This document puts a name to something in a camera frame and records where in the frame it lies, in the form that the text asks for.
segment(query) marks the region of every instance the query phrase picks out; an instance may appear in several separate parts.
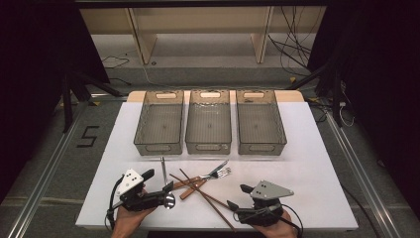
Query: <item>wooden chopstick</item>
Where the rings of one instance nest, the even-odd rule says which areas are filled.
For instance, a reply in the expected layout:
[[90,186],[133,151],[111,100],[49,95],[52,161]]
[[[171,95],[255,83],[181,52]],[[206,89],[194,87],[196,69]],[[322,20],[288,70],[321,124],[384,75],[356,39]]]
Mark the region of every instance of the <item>wooden chopstick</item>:
[[[182,169],[180,169],[181,171],[182,171],[182,173],[189,179],[189,177],[187,176],[187,174],[182,170]],[[177,180],[179,180],[179,181],[182,181],[181,179],[179,179],[179,178],[177,178],[176,176],[174,176],[174,175],[171,175],[172,177],[174,177],[175,179],[177,179]],[[198,192],[200,192],[200,194],[204,197],[204,199],[206,199],[207,200],[207,202],[213,207],[213,209],[219,214],[219,216],[220,217],[222,217],[222,219],[226,222],[226,224],[228,224],[228,226],[232,229],[232,231],[234,231],[234,232],[236,232],[236,229],[235,229],[235,227],[228,221],[228,219],[226,219],[226,217],[220,212],[220,210],[219,209],[217,209],[217,207],[213,204],[213,202],[211,202],[211,200],[209,199],[209,198],[211,198],[211,199],[213,199],[214,201],[216,201],[217,203],[219,203],[219,204],[221,204],[221,205],[223,205],[224,207],[226,207],[226,208],[228,208],[228,209],[230,209],[229,208],[229,206],[228,205],[226,205],[225,203],[223,203],[223,202],[221,202],[221,201],[219,201],[218,199],[216,199],[216,198],[214,198],[214,197],[212,197],[212,196],[210,196],[210,195],[208,195],[207,193],[205,193],[205,192],[203,192],[203,191],[201,191],[201,189],[200,188],[198,188],[198,187],[195,187],[194,185],[189,185],[189,184],[185,184],[185,185],[188,185],[189,187],[191,187],[192,189],[194,189],[194,190],[196,190],[196,191],[198,191]]]
[[[176,177],[176,176],[174,176],[173,174],[169,174],[171,177],[173,177],[174,179],[177,179],[177,180],[179,180],[179,181],[182,181],[180,178],[178,178],[178,177]],[[187,186],[189,186],[189,187],[192,187],[193,189],[195,189],[196,187],[194,186],[194,183],[190,183],[190,184],[188,184],[188,183],[184,183],[185,185],[187,185]],[[201,192],[200,193],[202,193],[204,196],[207,196],[208,198],[210,198],[210,199],[212,199],[212,200],[214,200],[215,202],[217,202],[219,205],[221,205],[221,206],[223,206],[223,207],[225,207],[226,209],[229,209],[229,210],[231,210],[231,208],[227,205],[227,204],[225,204],[225,203],[223,203],[223,202],[221,202],[220,200],[218,200],[218,199],[216,199],[216,198],[214,198],[213,196],[211,196],[211,195],[209,195],[209,194],[207,194],[206,192],[204,192],[204,191],[202,191],[202,190],[200,190]]]

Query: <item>white table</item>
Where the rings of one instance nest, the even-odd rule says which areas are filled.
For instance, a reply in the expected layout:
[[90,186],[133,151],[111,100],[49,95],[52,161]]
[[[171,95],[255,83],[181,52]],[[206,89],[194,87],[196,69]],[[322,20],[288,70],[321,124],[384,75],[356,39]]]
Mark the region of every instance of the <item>white table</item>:
[[[298,213],[305,229],[357,229],[358,224],[340,187],[309,106],[305,102],[279,102],[278,108],[287,138],[287,145],[280,156],[238,155],[236,105],[232,103],[231,154],[188,155],[184,143],[182,155],[165,156],[167,173],[183,178],[179,171],[183,169],[191,177],[205,175],[229,159],[226,167],[231,168],[233,173],[208,181],[202,186],[203,191],[221,201],[229,199],[240,207],[251,207],[253,201],[248,194],[241,192],[240,184],[255,186],[265,179],[294,191],[294,195],[280,200]],[[155,176],[146,182],[146,190],[156,191],[163,187],[159,156],[141,156],[133,143],[141,110],[141,102],[123,103],[76,225],[104,228],[112,187],[127,169],[134,169],[139,174],[155,169]],[[173,192],[177,197],[175,208],[166,210],[160,206],[145,219],[142,229],[230,230],[198,192],[180,200],[178,196],[182,192],[184,189]],[[216,206],[238,231],[253,230],[251,226],[235,221],[232,211]],[[299,224],[296,216],[291,211],[289,213],[292,221]]]

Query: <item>metal fork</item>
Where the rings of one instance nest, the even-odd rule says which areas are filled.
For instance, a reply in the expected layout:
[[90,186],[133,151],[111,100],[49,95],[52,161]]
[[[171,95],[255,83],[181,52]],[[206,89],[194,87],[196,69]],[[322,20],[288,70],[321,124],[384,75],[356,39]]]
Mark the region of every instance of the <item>metal fork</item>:
[[209,175],[198,176],[198,177],[186,179],[186,180],[183,180],[183,181],[178,181],[178,182],[173,184],[173,189],[179,189],[179,188],[181,188],[181,187],[183,187],[187,184],[198,183],[198,182],[204,181],[204,180],[223,178],[223,177],[226,177],[226,176],[230,175],[231,172],[232,172],[232,170],[230,168],[225,168],[223,170],[213,172]]
[[212,174],[206,175],[206,176],[200,176],[201,179],[219,179],[225,176],[228,176],[231,174],[231,168],[225,168],[223,170],[219,170],[216,172],[213,172]]

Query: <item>transparent gray bin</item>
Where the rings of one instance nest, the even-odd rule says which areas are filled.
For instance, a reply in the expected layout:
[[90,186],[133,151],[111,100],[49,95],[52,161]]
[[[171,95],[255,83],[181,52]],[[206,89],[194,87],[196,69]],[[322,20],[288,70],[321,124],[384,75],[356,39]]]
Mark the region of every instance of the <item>transparent gray bin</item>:
[[191,91],[185,143],[189,154],[231,153],[229,90]]
[[287,143],[273,90],[237,90],[240,155],[279,156]]
[[134,139],[142,156],[182,154],[183,91],[147,91]]

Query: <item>black cable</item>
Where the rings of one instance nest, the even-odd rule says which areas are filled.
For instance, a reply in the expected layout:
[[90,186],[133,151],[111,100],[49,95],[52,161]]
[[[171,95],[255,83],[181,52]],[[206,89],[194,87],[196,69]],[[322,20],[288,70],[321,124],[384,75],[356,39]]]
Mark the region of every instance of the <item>black cable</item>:
[[[294,38],[294,40],[293,40],[293,38],[291,38],[290,37],[290,40],[291,41],[293,41],[295,44],[296,44],[296,46],[298,47],[298,46],[300,46],[299,44],[298,44],[298,41],[297,41],[297,38],[296,38],[296,35],[293,33],[293,30],[292,30],[292,26],[290,26],[290,23],[289,23],[289,21],[288,21],[288,19],[287,19],[287,17],[286,17],[286,15],[284,14],[284,10],[283,10],[283,7],[280,7],[280,9],[281,9],[281,13],[283,14],[283,16],[284,16],[284,20],[286,20],[286,23],[287,23],[287,27],[288,27],[288,29],[289,29],[289,33],[287,33],[287,37],[289,37],[290,35]],[[294,8],[293,8],[293,18],[292,18],[292,20],[293,20],[293,22],[292,22],[292,24],[294,25]],[[304,62],[304,60],[303,60],[303,58],[302,58],[302,55],[300,54],[300,50],[299,51],[297,51],[297,53],[299,54],[299,57],[300,57],[300,60],[302,60],[302,62]]]
[[118,185],[121,183],[123,178],[124,178],[124,175],[122,175],[121,178],[118,179],[117,182],[115,182],[114,188],[112,188],[111,198],[109,199],[109,208],[105,216],[106,218],[108,218],[112,230],[114,230],[114,226],[115,226],[114,208],[112,207],[114,203],[114,194],[115,194],[115,190],[117,189]]
[[296,215],[297,219],[299,220],[299,223],[300,223],[300,229],[301,229],[301,231],[300,231],[300,236],[299,236],[299,234],[298,234],[298,235],[297,235],[297,237],[298,237],[298,238],[303,237],[303,223],[302,223],[302,220],[300,219],[299,215],[297,214],[297,212],[296,212],[293,208],[291,208],[290,206],[288,206],[288,205],[286,205],[286,204],[282,204],[282,206],[285,206],[285,207],[289,208],[289,209],[290,209],[291,211],[293,211],[293,213]]
[[322,115],[315,120],[316,124],[319,124],[321,122],[325,122],[327,120],[327,113],[328,111],[332,110],[332,105],[322,104],[316,101],[312,101],[308,98],[304,98],[305,102],[308,103],[310,108],[315,108],[320,111],[322,111]]
[[296,37],[296,43],[297,43],[297,45],[298,45],[298,48],[302,51],[302,53],[303,53],[303,55],[305,56],[305,58],[306,58],[306,60],[308,60],[309,61],[309,57],[306,55],[306,53],[303,51],[303,47],[302,47],[302,45],[301,45],[301,43],[302,42],[299,42],[299,40],[297,39],[297,34],[298,34],[298,32],[297,32],[297,29],[299,28],[299,24],[300,24],[300,19],[301,19],[301,17],[302,17],[302,12],[303,12],[303,10],[305,9],[305,7],[303,7],[303,9],[302,9],[302,11],[300,11],[300,14],[299,14],[299,21],[297,22],[297,25],[295,25],[295,27],[294,27],[294,35],[295,35],[295,37]]
[[107,61],[105,61],[105,60],[107,60],[107,59],[109,59],[109,58],[114,58],[114,59],[117,59],[117,60],[124,60],[124,62],[122,62],[122,63],[120,63],[120,64],[117,64],[117,65],[115,65],[115,66],[112,66],[112,67],[105,67],[105,68],[115,68],[115,67],[121,66],[121,65],[123,65],[123,64],[125,64],[125,63],[127,63],[127,62],[129,62],[129,61],[130,61],[130,60],[129,60],[129,59],[127,59],[127,58],[118,58],[118,57],[112,57],[112,56],[110,56],[110,57],[107,57],[107,58],[103,59],[103,60],[102,60],[102,62],[107,62]]
[[355,196],[353,196],[347,189],[345,186],[343,186],[342,183],[340,183],[340,186],[343,188],[343,190],[358,204],[358,206],[361,208],[362,212],[364,213],[365,217],[368,220],[368,223],[370,224],[371,228],[373,229],[374,234],[376,235],[377,238],[380,238],[379,232],[377,231],[376,227],[374,227],[373,225],[373,221],[370,219],[370,217],[368,216],[367,211],[364,209],[364,207],[362,206],[362,204],[356,199]]
[[301,76],[307,76],[307,75],[305,75],[305,74],[301,74],[301,73],[297,73],[297,72],[291,72],[291,71],[288,71],[287,69],[285,69],[285,67],[284,67],[284,65],[283,65],[283,62],[282,62],[282,59],[281,59],[281,57],[282,57],[282,54],[285,54],[287,57],[289,57],[291,60],[293,60],[293,61],[295,61],[296,63],[298,63],[299,65],[301,65],[302,67],[304,67],[304,68],[306,68],[307,69],[307,67],[306,67],[306,65],[305,64],[302,64],[300,61],[298,61],[297,59],[295,59],[295,58],[293,58],[291,55],[289,55],[288,53],[286,53],[283,49],[281,49],[276,43],[275,43],[275,41],[271,38],[271,36],[270,35],[268,35],[268,38],[271,40],[271,42],[272,42],[272,44],[275,46],[275,48],[278,50],[278,51],[280,51],[280,53],[281,53],[281,55],[280,55],[280,64],[281,64],[281,67],[286,71],[286,72],[289,72],[289,73],[292,73],[292,74],[297,74],[297,75],[301,75]]
[[[289,47],[289,48],[292,48],[292,49],[296,49],[296,50],[298,50],[298,47],[294,47],[294,46],[291,46],[291,45],[288,45],[288,44],[286,44],[286,43],[281,43],[281,42],[278,42],[278,41],[276,41],[276,40],[274,40],[274,39],[271,39],[271,41],[272,42],[274,42],[274,43],[277,43],[277,44],[279,44],[279,45],[284,45],[284,46],[286,46],[286,47]],[[307,53],[307,54],[310,54],[311,53],[311,49],[308,49],[308,48],[304,48],[306,51],[303,51],[304,53]]]
[[319,17],[321,16],[321,12],[322,12],[322,7],[319,7],[318,16],[316,17],[316,21],[315,21],[314,25],[312,26],[311,30],[309,30],[308,35],[306,35],[306,37],[299,44],[303,43],[311,35],[312,31],[314,30],[316,24],[319,21]]
[[107,219],[107,215],[105,215],[105,217],[104,217],[105,228],[109,231],[109,233],[112,233],[112,230],[110,230],[108,225],[106,224],[106,219]]
[[110,79],[110,80],[119,80],[119,81],[122,81],[122,82],[126,83],[126,84],[127,84],[127,85],[129,85],[129,86],[131,86],[131,85],[132,85],[132,83],[131,83],[131,82],[128,82],[128,81],[126,81],[126,80],[123,80],[123,79],[121,79],[121,78],[119,78],[119,77],[110,77],[109,79]]
[[296,46],[299,48],[299,51],[297,51],[297,53],[300,56],[300,59],[303,61],[303,58],[301,56],[300,53],[303,53],[303,55],[305,56],[306,60],[309,60],[309,58],[306,56],[306,54],[302,51],[302,45],[300,45],[299,40],[297,39],[297,27],[298,25],[296,25],[296,13],[297,13],[297,7],[294,6],[293,7],[293,22],[292,22],[292,28],[293,28],[293,36],[296,39]]

